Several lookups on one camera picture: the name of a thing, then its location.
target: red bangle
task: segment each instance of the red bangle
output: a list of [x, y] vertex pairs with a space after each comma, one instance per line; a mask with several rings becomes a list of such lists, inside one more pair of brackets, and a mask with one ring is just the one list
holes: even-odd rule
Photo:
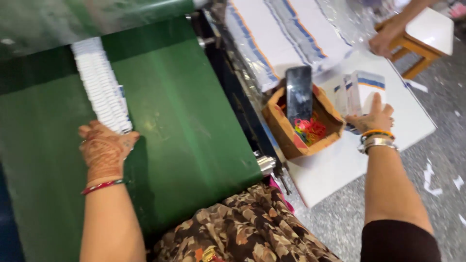
[[124, 180], [123, 179], [118, 179], [118, 180], [114, 180], [114, 181], [110, 181], [110, 182], [101, 183], [101, 184], [98, 184], [98, 185], [95, 185], [95, 186], [90, 186], [90, 187], [85, 188], [81, 192], [81, 195], [85, 196], [85, 195], [89, 194], [90, 192], [95, 191], [97, 189], [101, 189], [101, 188], [108, 187], [108, 186], [114, 186], [114, 185], [118, 185], [118, 184], [122, 184], [122, 183], [124, 183]]

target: person's hand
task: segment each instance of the person's hand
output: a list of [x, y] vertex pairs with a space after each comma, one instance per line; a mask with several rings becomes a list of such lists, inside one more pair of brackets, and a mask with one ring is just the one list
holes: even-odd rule
[[355, 126], [360, 132], [365, 133], [373, 129], [381, 129], [383, 131], [390, 131], [393, 124], [393, 107], [389, 104], [385, 105], [382, 110], [382, 99], [379, 93], [374, 94], [372, 100], [372, 107], [370, 113], [366, 116], [346, 116], [345, 119], [348, 123]]
[[369, 46], [376, 55], [391, 58], [390, 43], [404, 31], [404, 26], [394, 21], [388, 22], [374, 38], [369, 40]]
[[97, 120], [80, 126], [78, 133], [85, 139], [79, 150], [89, 167], [87, 186], [123, 178], [123, 161], [139, 139], [139, 133], [120, 136]]

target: camouflage print clothing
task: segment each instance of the camouflage print clothing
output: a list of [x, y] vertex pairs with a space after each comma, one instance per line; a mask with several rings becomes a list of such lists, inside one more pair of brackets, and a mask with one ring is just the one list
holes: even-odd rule
[[155, 261], [199, 262], [210, 247], [225, 262], [341, 261], [288, 211], [280, 191], [263, 183], [166, 233]]

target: orange bracelet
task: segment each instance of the orange bracelet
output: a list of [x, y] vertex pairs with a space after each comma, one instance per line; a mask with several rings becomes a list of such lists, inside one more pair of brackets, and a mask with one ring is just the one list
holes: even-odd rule
[[390, 131], [384, 131], [382, 129], [372, 129], [372, 130], [369, 130], [363, 133], [361, 136], [366, 137], [367, 135], [372, 134], [372, 133], [384, 133], [389, 137], [395, 137]]

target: speckled floor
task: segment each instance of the speckled floor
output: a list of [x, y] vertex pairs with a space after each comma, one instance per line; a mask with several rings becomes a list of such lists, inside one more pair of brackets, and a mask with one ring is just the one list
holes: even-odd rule
[[[395, 65], [400, 72], [415, 61], [413, 55]], [[466, 261], [466, 185], [458, 190], [453, 179], [466, 181], [466, 45], [454, 41], [453, 56], [443, 57], [416, 76], [428, 92], [413, 89], [438, 129], [401, 153], [409, 178], [429, 213], [443, 261]], [[438, 197], [424, 187], [427, 158], [435, 173], [430, 188], [442, 188]], [[288, 201], [301, 222], [337, 256], [359, 261], [364, 216], [364, 176], [354, 180], [312, 208], [306, 208], [292, 186]], [[289, 177], [287, 183], [293, 182]]]

